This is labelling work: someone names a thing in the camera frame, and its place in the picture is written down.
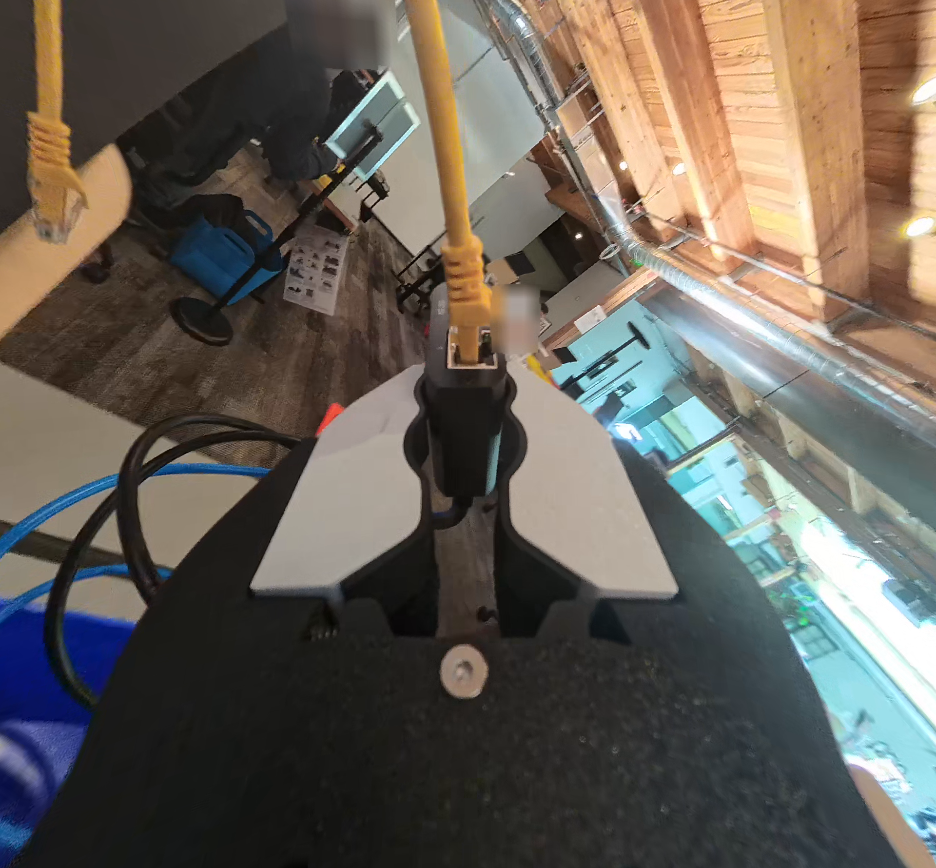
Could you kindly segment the monitor floor stand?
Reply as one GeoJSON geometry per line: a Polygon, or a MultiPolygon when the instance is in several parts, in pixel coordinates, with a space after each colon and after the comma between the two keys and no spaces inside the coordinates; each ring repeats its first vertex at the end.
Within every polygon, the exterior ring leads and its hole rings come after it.
{"type": "MultiPolygon", "coordinates": [[[[274,246],[289,261],[289,251],[299,230],[316,225],[337,188],[350,176],[369,183],[376,172],[419,126],[412,105],[391,72],[386,72],[357,106],[348,113],[327,141],[328,148],[338,158],[338,167],[327,175],[326,183],[310,195],[298,208],[297,217],[279,235],[274,246]]],[[[205,300],[181,297],[170,304],[170,314],[177,327],[194,340],[211,346],[226,347],[233,329],[225,316],[232,305],[229,300],[250,280],[270,251],[258,256],[253,267],[240,277],[221,297],[205,300]]]]}

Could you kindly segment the black ethernet adapter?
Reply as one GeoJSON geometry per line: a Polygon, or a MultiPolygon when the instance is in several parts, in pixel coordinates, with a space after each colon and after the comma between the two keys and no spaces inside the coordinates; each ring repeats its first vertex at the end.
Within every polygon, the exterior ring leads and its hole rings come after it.
{"type": "Polygon", "coordinates": [[[507,360],[493,351],[490,331],[481,330],[478,364],[458,356],[445,284],[429,297],[429,332],[422,396],[428,418],[433,474],[441,493],[453,500],[489,495],[496,483],[507,408],[507,360]]]}

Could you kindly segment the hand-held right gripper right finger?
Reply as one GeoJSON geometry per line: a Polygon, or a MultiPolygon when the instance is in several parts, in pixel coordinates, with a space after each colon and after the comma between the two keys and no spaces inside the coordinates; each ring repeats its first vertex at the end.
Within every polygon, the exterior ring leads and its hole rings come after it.
{"type": "Polygon", "coordinates": [[[507,365],[494,585],[501,634],[533,638],[556,604],[667,604],[680,593],[609,433],[521,363],[507,365]]]}

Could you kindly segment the silver spiral ceiling duct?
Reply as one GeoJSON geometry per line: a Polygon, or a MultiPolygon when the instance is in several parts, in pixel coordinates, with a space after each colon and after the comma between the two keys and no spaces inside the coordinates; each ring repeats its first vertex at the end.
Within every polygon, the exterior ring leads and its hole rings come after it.
{"type": "Polygon", "coordinates": [[[934,444],[934,0],[513,3],[617,176],[547,197],[934,444]]]}

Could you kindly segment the blue plastic bin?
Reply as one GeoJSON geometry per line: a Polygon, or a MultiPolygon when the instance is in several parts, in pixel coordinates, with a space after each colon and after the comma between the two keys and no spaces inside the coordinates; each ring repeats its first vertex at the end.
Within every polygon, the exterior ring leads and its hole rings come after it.
{"type": "MultiPolygon", "coordinates": [[[[100,694],[135,621],[70,612],[64,634],[76,671],[100,694]]],[[[25,607],[1,627],[1,865],[12,866],[50,809],[84,743],[91,714],[53,674],[44,609],[25,607]]]]}

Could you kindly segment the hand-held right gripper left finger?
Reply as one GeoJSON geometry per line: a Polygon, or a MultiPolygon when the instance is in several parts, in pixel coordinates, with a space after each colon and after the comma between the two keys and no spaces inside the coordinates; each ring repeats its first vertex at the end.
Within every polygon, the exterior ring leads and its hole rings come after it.
{"type": "Polygon", "coordinates": [[[332,608],[371,599],[397,635],[438,628],[424,368],[357,399],[318,437],[251,581],[261,597],[312,596],[332,608]]]}

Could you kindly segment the printed paper sheet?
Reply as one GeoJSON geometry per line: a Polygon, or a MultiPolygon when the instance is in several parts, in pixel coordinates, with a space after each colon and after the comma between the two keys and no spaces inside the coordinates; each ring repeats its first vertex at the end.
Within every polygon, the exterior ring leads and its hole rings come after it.
{"type": "Polygon", "coordinates": [[[349,232],[318,225],[299,230],[289,251],[284,301],[333,317],[353,239],[349,232]]]}

